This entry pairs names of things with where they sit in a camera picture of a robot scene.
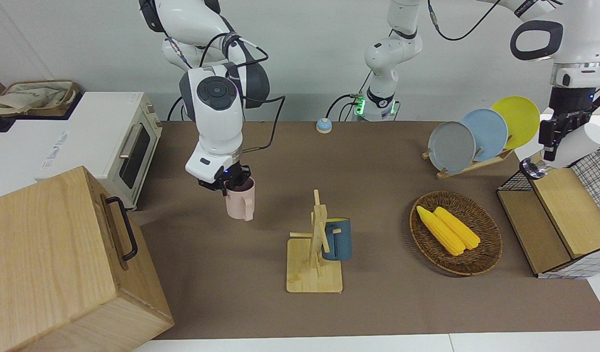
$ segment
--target blue mug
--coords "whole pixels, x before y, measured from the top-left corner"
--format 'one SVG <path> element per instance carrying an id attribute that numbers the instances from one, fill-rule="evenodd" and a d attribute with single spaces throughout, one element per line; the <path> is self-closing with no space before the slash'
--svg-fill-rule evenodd
<path id="1" fill-rule="evenodd" d="M 330 253 L 324 252 L 322 258 L 328 261 L 345 261 L 352 256 L 352 230 L 350 219 L 336 218 L 326 220 L 326 240 Z"/>

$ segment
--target white wall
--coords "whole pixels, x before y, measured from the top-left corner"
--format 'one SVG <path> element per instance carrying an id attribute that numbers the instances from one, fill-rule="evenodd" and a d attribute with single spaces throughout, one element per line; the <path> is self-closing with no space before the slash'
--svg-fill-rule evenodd
<path id="1" fill-rule="evenodd" d="M 334 98 L 358 90 L 364 49 L 389 32 L 388 0 L 220 0 L 222 14 L 271 56 L 271 96 L 289 96 L 284 120 L 316 120 Z M 467 31 L 489 8 L 473 0 L 434 0 L 442 30 Z M 420 17 L 423 51 L 399 67 L 399 119 L 459 120 L 503 96 L 519 94 L 542 110 L 551 62 L 512 57 L 521 23 L 499 7 L 472 35 L 446 42 Z M 163 35 L 150 31 L 137 0 L 0 0 L 0 80 L 70 78 L 88 91 L 143 90 L 161 114 L 179 96 L 182 72 L 165 61 Z M 268 120 L 275 106 L 248 110 Z"/>

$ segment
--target black metal handle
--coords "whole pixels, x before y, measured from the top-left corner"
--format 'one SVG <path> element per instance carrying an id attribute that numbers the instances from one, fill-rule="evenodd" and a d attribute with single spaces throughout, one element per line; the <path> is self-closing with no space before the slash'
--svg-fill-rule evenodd
<path id="1" fill-rule="evenodd" d="M 132 250 L 130 250 L 128 254 L 124 255 L 122 259 L 124 259 L 125 262 L 129 261 L 137 255 L 139 247 L 137 247 L 137 241 L 136 239 L 134 239 L 133 228 L 130 227 L 130 221 L 128 220 L 128 215 L 126 214 L 126 207 L 124 206 L 124 202 L 122 202 L 121 199 L 119 199 L 119 197 L 110 197 L 107 198 L 105 201 L 107 204 L 117 202 L 119 205 L 119 210 L 121 211 L 121 218 L 124 219 L 126 231 L 128 232 L 128 238 L 130 239 L 130 245 L 132 246 Z"/>

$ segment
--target pink mug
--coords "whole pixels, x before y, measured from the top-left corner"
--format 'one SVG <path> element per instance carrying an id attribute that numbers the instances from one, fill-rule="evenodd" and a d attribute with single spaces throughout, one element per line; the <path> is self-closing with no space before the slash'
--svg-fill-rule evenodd
<path id="1" fill-rule="evenodd" d="M 233 219 L 250 221 L 254 215 L 254 190 L 256 183 L 249 178 L 240 187 L 228 190 L 226 194 L 226 212 Z"/>

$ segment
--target label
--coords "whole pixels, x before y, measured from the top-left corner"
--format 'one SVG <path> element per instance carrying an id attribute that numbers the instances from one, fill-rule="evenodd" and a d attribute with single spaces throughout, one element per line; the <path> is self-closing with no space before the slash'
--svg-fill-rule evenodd
<path id="1" fill-rule="evenodd" d="M 43 161 L 43 165 L 41 165 L 41 170 L 47 170 L 50 167 L 52 167 L 52 163 L 54 162 L 54 159 L 56 159 L 56 157 L 58 156 L 59 152 L 61 151 L 61 148 L 65 144 L 65 141 L 67 141 L 68 136 L 69 136 L 69 131 L 61 132 L 58 140 L 56 140 L 56 143 L 54 143 L 54 145 L 52 145 L 52 149 L 50 150 L 50 153 L 45 157 L 45 160 Z"/>
<path id="2" fill-rule="evenodd" d="M 537 2 L 537 0 L 524 1 L 524 3 L 521 4 L 520 7 L 517 7 L 517 9 L 515 10 L 515 16 L 517 16 L 518 18 L 521 17 L 521 15 L 528 11 L 528 9 L 530 9 L 530 7 L 532 7 L 535 2 Z"/>
<path id="3" fill-rule="evenodd" d="M 139 93 L 132 93 L 130 94 L 130 99 L 128 99 L 128 103 L 134 104 L 137 102 L 137 100 L 139 100 Z"/>

